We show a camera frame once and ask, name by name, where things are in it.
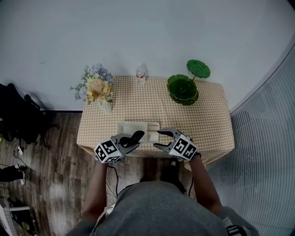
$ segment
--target green bowl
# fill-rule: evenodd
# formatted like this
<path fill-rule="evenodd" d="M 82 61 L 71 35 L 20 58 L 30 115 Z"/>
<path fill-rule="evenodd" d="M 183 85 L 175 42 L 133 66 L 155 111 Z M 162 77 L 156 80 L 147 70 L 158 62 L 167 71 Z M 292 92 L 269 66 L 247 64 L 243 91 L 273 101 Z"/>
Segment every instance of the green bowl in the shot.
<path fill-rule="evenodd" d="M 168 79 L 170 97 L 184 106 L 194 104 L 199 98 L 199 92 L 194 81 L 185 75 L 174 75 Z"/>

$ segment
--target black chair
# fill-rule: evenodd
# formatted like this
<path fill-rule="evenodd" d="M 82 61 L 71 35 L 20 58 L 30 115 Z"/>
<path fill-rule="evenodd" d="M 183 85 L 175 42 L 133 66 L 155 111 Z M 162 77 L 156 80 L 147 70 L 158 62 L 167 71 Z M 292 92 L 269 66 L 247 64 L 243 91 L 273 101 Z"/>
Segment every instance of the black chair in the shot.
<path fill-rule="evenodd" d="M 44 146 L 49 149 L 45 134 L 52 127 L 59 129 L 57 124 L 52 124 L 49 113 L 40 111 L 40 106 L 30 95 L 25 95 L 23 99 L 12 83 L 6 87 L 1 85 L 0 93 L 0 133 L 3 137 L 10 142 L 13 138 L 20 139 L 21 146 L 21 139 L 27 144 L 37 144 L 40 134 Z"/>

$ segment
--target plastic bottle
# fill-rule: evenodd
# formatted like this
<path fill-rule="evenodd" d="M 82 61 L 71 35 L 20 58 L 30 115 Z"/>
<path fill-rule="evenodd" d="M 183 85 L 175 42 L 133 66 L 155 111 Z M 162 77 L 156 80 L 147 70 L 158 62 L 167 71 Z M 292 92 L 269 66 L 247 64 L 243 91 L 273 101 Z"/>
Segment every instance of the plastic bottle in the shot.
<path fill-rule="evenodd" d="M 146 67 L 143 63 L 136 69 L 136 80 L 140 86 L 146 83 Z"/>

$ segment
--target white tray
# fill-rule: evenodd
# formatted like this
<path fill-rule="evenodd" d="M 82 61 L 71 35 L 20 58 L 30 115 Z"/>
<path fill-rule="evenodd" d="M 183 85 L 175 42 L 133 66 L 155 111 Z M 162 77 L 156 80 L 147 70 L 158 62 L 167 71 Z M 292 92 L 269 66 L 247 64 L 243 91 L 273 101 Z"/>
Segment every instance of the white tray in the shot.
<path fill-rule="evenodd" d="M 131 121 L 120 121 L 117 126 L 117 134 L 128 134 L 133 135 L 138 130 L 144 131 L 144 136 L 139 142 L 141 143 L 155 143 L 159 141 L 160 129 L 158 122 L 131 122 Z"/>

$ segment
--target white wall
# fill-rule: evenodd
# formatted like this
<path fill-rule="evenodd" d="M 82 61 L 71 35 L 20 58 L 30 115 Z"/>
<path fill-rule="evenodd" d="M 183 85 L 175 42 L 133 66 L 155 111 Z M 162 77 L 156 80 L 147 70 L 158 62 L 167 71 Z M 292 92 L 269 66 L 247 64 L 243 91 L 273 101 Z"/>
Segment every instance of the white wall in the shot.
<path fill-rule="evenodd" d="M 86 65 L 152 77 L 187 74 L 200 59 L 234 107 L 269 71 L 295 32 L 286 0 L 2 0 L 0 83 L 13 82 L 47 109 L 74 102 Z"/>

